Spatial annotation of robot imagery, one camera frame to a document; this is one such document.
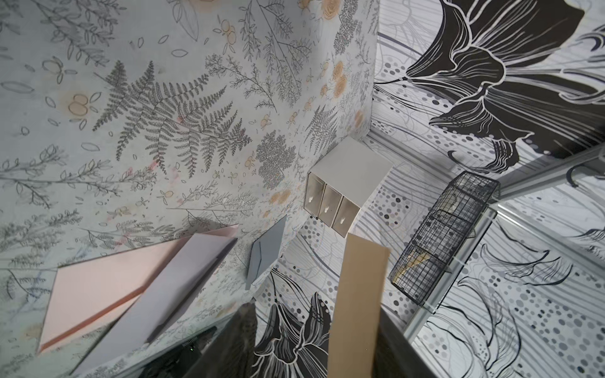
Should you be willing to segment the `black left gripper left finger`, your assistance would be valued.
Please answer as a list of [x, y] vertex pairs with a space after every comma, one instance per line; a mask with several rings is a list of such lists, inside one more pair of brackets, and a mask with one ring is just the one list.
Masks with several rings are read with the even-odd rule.
[[251, 377], [257, 327], [255, 303], [244, 303], [184, 377]]

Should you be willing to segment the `yellow kraft envelope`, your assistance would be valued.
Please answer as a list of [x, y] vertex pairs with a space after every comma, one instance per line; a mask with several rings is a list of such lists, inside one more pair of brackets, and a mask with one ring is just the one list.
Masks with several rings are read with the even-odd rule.
[[390, 250], [349, 233], [329, 333], [328, 377], [370, 377]]

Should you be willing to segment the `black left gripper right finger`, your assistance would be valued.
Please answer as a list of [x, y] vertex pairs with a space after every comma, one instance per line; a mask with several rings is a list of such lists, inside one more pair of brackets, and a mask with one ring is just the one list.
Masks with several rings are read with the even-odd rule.
[[436, 378], [384, 309], [381, 309], [371, 376]]

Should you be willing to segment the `dark grey envelope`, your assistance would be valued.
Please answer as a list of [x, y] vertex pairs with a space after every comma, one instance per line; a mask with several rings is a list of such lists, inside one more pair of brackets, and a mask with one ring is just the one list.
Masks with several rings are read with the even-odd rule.
[[252, 284], [277, 261], [287, 220], [287, 216], [282, 217], [253, 242], [247, 272], [247, 290], [250, 290]]

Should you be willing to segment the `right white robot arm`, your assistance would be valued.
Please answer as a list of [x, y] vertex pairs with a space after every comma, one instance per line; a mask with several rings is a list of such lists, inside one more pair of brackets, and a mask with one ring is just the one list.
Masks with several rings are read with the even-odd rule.
[[[275, 316], [261, 343], [254, 345], [256, 307], [246, 303], [227, 325], [177, 346], [143, 368], [143, 377], [326, 377], [329, 315], [313, 309], [311, 318], [282, 321]], [[434, 374], [395, 326], [381, 314], [372, 377], [432, 377]]]

